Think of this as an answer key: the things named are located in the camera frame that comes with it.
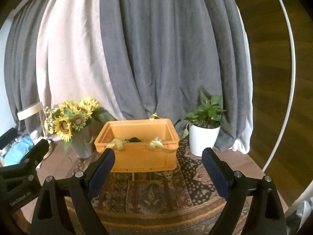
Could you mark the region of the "black and green soft ball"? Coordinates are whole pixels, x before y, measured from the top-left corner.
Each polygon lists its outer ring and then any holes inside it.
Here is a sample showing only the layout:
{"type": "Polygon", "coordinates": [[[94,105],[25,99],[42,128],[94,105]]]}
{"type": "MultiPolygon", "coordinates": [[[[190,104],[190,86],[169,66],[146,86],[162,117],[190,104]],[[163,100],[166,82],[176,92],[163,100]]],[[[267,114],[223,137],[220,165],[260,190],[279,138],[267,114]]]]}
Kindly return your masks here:
{"type": "Polygon", "coordinates": [[[127,143],[140,143],[140,142],[142,142],[142,140],[137,138],[137,137],[132,137],[132,138],[126,139],[126,141],[127,141],[127,143]]]}

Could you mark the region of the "blue cloth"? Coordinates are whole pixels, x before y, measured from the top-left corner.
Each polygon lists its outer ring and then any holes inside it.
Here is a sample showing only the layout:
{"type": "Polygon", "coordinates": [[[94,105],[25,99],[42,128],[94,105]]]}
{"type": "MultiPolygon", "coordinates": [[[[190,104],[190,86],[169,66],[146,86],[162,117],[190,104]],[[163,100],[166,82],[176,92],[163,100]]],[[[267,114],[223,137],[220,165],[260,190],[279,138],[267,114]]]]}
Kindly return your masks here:
{"type": "Polygon", "coordinates": [[[19,164],[33,146],[34,143],[30,136],[24,136],[20,138],[18,142],[13,144],[11,149],[4,157],[5,165],[8,166],[19,164]]]}

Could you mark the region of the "wooden chair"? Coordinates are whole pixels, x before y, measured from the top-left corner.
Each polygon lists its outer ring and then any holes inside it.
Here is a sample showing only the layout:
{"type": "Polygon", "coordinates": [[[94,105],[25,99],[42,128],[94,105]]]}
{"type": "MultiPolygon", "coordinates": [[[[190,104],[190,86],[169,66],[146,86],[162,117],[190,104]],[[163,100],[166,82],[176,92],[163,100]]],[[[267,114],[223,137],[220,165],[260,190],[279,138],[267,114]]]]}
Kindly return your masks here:
{"type": "Polygon", "coordinates": [[[39,132],[39,129],[42,131],[42,137],[47,137],[47,132],[44,127],[45,123],[45,113],[43,111],[43,104],[42,102],[35,103],[17,113],[17,117],[19,121],[24,121],[25,123],[25,130],[27,133],[31,134],[34,130],[39,132]],[[39,122],[36,120],[33,123],[32,117],[36,116],[40,119],[40,127],[39,122]]]}

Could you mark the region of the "sunflower bouquet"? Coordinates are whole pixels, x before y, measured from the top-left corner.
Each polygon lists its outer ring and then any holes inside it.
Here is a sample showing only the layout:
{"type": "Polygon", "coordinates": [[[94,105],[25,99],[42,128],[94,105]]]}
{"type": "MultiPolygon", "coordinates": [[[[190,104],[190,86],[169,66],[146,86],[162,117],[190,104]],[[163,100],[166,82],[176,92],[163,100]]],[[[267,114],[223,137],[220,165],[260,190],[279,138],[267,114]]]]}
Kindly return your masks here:
{"type": "Polygon", "coordinates": [[[70,99],[55,103],[52,107],[44,107],[43,112],[46,132],[67,143],[70,143],[73,136],[90,125],[93,120],[102,123],[115,120],[115,117],[92,97],[80,101],[70,99]]]}

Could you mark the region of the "grey flower vase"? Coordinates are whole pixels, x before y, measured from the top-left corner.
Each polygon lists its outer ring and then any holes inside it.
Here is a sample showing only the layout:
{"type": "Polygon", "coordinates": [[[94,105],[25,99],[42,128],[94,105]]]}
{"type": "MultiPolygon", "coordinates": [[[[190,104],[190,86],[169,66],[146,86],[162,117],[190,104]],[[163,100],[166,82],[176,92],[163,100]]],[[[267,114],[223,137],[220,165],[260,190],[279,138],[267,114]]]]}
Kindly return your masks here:
{"type": "Polygon", "coordinates": [[[79,158],[85,159],[93,154],[93,138],[91,125],[87,125],[80,131],[74,131],[72,136],[72,143],[75,153],[79,158]]]}

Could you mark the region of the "patterned round rug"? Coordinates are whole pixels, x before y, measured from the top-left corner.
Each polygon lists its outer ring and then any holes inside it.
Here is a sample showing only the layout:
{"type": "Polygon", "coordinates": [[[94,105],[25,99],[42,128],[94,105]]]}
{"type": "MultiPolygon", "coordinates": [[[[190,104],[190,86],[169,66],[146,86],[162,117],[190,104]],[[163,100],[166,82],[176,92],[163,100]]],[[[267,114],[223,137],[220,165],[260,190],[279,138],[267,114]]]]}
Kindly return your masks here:
{"type": "Polygon", "coordinates": [[[179,143],[174,170],[111,172],[91,204],[109,234],[208,234],[226,201],[202,159],[179,143]]]}

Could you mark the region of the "beige curtain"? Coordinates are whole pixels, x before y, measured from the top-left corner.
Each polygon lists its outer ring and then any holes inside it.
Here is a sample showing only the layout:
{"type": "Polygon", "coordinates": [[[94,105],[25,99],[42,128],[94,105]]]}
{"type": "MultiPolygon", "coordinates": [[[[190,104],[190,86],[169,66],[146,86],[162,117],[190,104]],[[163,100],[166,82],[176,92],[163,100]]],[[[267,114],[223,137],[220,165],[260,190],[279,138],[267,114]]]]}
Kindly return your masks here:
{"type": "Polygon", "coordinates": [[[49,0],[40,23],[36,76],[45,107],[92,97],[123,120],[100,30],[100,0],[49,0]]]}

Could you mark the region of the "orange plastic storage crate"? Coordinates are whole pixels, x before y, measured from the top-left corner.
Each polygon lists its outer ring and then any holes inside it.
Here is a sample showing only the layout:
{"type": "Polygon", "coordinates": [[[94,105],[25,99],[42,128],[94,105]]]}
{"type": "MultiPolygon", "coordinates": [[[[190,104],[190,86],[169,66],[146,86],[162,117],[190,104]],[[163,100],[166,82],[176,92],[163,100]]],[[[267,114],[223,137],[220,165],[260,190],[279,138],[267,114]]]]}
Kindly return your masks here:
{"type": "Polygon", "coordinates": [[[153,114],[149,119],[116,120],[105,123],[95,140],[99,153],[112,149],[115,164],[112,172],[155,172],[174,170],[179,136],[168,118],[153,114]],[[127,143],[137,137],[140,143],[127,143]],[[154,141],[159,137],[163,141],[154,141]]]}

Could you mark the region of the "white ribbed plant pot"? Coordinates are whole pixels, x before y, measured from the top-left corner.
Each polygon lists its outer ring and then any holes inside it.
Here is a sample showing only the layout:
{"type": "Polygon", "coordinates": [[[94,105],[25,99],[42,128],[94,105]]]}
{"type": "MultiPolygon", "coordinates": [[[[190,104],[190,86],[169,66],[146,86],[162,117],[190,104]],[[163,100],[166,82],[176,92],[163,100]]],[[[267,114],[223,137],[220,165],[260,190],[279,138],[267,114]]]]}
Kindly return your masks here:
{"type": "Polygon", "coordinates": [[[202,156],[202,152],[206,148],[212,148],[215,145],[220,127],[203,128],[191,125],[189,129],[189,149],[195,156],[202,156]]]}

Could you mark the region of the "blue cartoon tissue pack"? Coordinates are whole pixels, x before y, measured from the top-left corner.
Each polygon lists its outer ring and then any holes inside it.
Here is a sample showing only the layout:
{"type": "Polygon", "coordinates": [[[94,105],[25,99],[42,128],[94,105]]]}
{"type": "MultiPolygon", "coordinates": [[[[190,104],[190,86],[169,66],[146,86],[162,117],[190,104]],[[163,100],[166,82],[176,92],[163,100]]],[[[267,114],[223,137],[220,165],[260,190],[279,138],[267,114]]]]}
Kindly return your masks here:
{"type": "Polygon", "coordinates": [[[154,141],[160,141],[160,142],[163,141],[163,140],[162,140],[161,138],[159,138],[159,137],[156,137],[156,138],[154,138],[153,140],[154,140],[154,141]]]}

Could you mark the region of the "green potted plant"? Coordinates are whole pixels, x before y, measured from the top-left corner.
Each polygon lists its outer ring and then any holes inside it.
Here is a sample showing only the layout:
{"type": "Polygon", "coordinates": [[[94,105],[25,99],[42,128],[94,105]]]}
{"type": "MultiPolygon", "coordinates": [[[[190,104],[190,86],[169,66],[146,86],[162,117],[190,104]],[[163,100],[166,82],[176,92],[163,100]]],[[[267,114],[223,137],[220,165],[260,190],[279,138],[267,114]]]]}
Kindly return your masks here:
{"type": "Polygon", "coordinates": [[[200,90],[201,104],[197,106],[195,111],[188,112],[182,117],[182,120],[187,121],[187,125],[183,130],[180,140],[188,136],[191,125],[205,129],[215,129],[225,124],[227,130],[231,131],[233,129],[233,125],[226,122],[224,118],[224,114],[227,110],[221,108],[219,105],[222,97],[222,95],[207,97],[203,91],[200,90]]]}

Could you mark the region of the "grey curtain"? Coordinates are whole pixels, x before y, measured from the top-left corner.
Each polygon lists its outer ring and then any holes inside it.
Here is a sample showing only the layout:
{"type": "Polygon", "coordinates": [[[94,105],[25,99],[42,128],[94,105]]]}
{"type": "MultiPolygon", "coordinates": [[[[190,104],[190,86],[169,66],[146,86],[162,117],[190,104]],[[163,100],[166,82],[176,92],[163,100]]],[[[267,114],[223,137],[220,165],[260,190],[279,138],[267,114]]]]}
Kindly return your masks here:
{"type": "MultiPolygon", "coordinates": [[[[40,23],[49,0],[29,0],[16,14],[4,58],[13,121],[41,102],[36,76],[40,23]]],[[[248,153],[253,82],[247,35],[235,0],[100,0],[107,69],[124,119],[168,118],[178,133],[200,90],[222,95],[227,110],[215,147],[248,153]]]]}

